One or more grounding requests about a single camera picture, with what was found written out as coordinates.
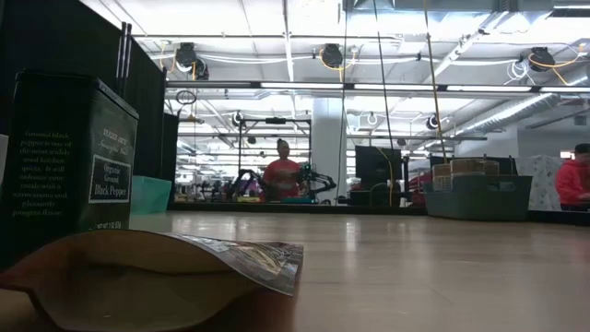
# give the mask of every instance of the black cable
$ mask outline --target black cable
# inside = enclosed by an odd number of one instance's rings
[[[379,183],[379,184],[376,184],[376,185],[374,185],[374,186],[372,186],[372,187],[371,187],[371,190],[369,190],[369,207],[371,207],[371,208],[372,208],[372,191],[373,191],[373,190],[374,190],[376,187],[378,187],[378,186],[380,186],[380,185],[385,185],[385,186],[387,186],[387,183]]]
[[[347,35],[348,35],[348,9],[344,11],[344,53],[342,54],[342,65],[343,68],[347,66]],[[342,84],[346,84],[347,81],[347,70],[342,69]],[[344,131],[344,122],[346,121],[346,107],[344,105],[344,100],[346,98],[346,90],[344,87],[342,88],[342,113],[340,114],[340,144],[338,146],[338,180],[336,185],[336,200],[335,206],[338,205],[338,191],[340,190],[340,176],[342,175],[342,131]],[[344,135],[347,140],[347,148],[348,149],[348,135],[345,133]],[[346,149],[344,152],[344,158],[347,158]]]
[[[379,44],[379,59],[381,60],[381,78],[383,80],[383,99],[385,100],[385,119],[387,119],[387,134],[389,136],[389,144],[391,150],[394,149],[394,139],[391,137],[391,123],[389,121],[389,105],[387,105],[387,89],[385,88],[385,67],[384,67],[384,52],[381,48],[381,32],[379,32],[379,18],[377,17],[377,1],[372,0],[373,11],[375,13],[375,24],[377,26],[377,43]]]

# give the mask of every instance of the computer monitor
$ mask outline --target computer monitor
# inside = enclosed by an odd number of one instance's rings
[[[402,179],[402,151],[390,148],[355,147],[356,176],[364,183],[386,183],[391,179],[391,163],[394,180]]]

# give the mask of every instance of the black divider panel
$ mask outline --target black divider panel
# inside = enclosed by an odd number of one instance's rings
[[[132,41],[125,100],[139,114],[134,175],[160,178],[164,89],[161,70]]]
[[[162,179],[172,182],[170,201],[174,200],[176,178],[176,140],[178,140],[178,117],[164,114],[164,139],[162,142]]]
[[[0,134],[23,68],[100,78],[114,89],[120,29],[79,0],[0,0]]]

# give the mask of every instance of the ceiling light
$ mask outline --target ceiling light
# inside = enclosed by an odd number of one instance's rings
[[[384,89],[383,84],[355,84],[354,89]],[[388,90],[418,90],[418,91],[430,91],[432,86],[429,85],[416,85],[416,84],[386,84],[385,89]]]
[[[589,5],[554,6],[553,9],[590,9]]]
[[[371,114],[367,115],[367,124],[377,125],[377,117],[375,116],[375,114],[373,112],[371,112]]]
[[[541,88],[541,92],[579,93],[579,92],[590,92],[590,88],[584,88],[584,87],[545,87],[545,88]]]
[[[448,86],[447,91],[466,92],[528,92],[531,87],[504,87],[504,86]]]
[[[337,83],[261,83],[264,89],[343,89],[344,84]]]

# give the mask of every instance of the wooden table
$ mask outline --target wooden table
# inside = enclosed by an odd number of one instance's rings
[[[305,245],[294,298],[253,294],[199,331],[549,332],[590,326],[586,228],[196,212],[134,218],[132,227]],[[0,299],[0,326],[41,330],[26,297],[4,292]],[[244,314],[244,307],[253,313]]]

